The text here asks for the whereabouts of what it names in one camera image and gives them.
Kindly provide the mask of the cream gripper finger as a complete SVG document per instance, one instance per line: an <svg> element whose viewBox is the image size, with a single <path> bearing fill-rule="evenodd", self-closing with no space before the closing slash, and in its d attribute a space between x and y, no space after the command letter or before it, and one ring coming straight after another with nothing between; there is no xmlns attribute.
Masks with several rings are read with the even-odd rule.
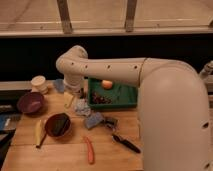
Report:
<svg viewBox="0 0 213 171"><path fill-rule="evenodd" d="M69 92L64 93L64 106L69 108L73 102L74 96Z"/></svg>

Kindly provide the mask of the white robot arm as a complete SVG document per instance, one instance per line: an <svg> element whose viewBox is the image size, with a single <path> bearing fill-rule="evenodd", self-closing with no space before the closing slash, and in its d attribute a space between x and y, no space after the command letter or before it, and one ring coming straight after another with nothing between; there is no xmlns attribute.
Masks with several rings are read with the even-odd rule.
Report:
<svg viewBox="0 0 213 171"><path fill-rule="evenodd" d="M145 171L211 171L207 89L189 64L168 59L89 59L74 46L56 61L65 85L82 77L139 89L138 117Z"/></svg>

